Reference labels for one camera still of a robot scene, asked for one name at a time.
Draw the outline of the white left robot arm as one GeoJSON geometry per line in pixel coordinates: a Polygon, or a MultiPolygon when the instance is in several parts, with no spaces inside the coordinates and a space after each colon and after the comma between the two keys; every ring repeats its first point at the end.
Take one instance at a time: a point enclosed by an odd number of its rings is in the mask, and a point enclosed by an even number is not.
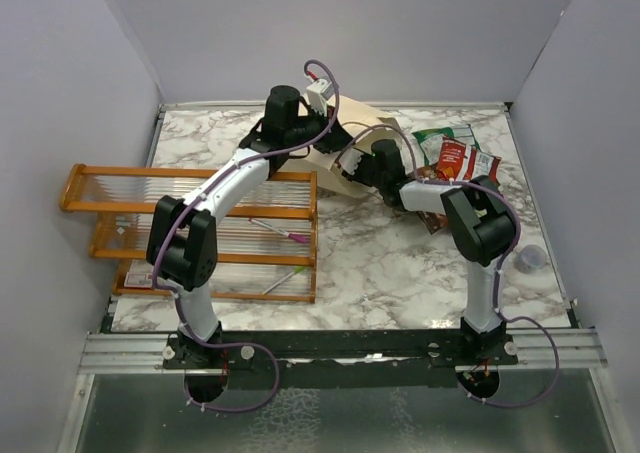
{"type": "Polygon", "coordinates": [[[164,196],[156,203],[146,260],[153,267],[153,286],[173,296],[179,329],[190,338],[186,355],[195,365],[210,367],[221,353],[213,337],[220,322],[208,288],[218,261],[219,224],[292,153],[339,131],[339,105],[338,88],[327,79],[312,81],[304,93],[273,87],[263,117],[223,167],[183,197],[164,196]]]}

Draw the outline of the red Doritos bag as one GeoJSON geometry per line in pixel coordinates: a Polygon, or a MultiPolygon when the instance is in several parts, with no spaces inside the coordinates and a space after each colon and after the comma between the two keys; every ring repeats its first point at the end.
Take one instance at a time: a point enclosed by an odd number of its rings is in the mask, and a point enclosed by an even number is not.
{"type": "Polygon", "coordinates": [[[442,140],[436,175],[441,180],[470,181],[479,176],[488,176],[499,184],[497,170],[501,159],[464,144],[453,138],[442,140]]]}

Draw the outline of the brown snack bag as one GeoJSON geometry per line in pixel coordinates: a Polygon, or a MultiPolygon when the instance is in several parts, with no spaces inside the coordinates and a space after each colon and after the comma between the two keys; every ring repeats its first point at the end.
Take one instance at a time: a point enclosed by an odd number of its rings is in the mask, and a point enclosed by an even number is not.
{"type": "MultiPolygon", "coordinates": [[[[436,180],[438,178],[436,169],[433,166],[423,166],[418,170],[418,172],[422,177],[430,180],[436,180]]],[[[420,218],[431,235],[435,234],[438,231],[446,229],[448,226],[447,218],[441,214],[431,212],[418,212],[417,216],[420,218]]]]}

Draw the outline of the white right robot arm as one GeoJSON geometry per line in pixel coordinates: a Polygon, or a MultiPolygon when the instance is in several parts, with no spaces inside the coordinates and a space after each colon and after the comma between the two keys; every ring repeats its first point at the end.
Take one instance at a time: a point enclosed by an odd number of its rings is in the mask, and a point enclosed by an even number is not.
{"type": "Polygon", "coordinates": [[[447,219],[459,253],[467,261],[467,303],[461,324],[472,332],[459,340],[461,356],[481,364],[496,349],[489,334],[504,323],[502,265],[520,236],[520,224],[498,185],[488,175],[469,181],[421,178],[405,171],[397,144],[389,139],[356,148],[336,159],[347,180],[378,190],[385,204],[407,212],[437,213],[447,219]]]}

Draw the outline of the green snack bag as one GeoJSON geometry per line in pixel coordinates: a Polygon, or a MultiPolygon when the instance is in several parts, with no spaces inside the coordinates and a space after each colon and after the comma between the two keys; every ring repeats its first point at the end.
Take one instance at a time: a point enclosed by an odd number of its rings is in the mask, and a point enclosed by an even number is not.
{"type": "Polygon", "coordinates": [[[422,129],[411,133],[416,140],[427,166],[435,165],[440,156],[442,141],[451,138],[463,144],[479,147],[470,124],[441,128],[422,129]]]}

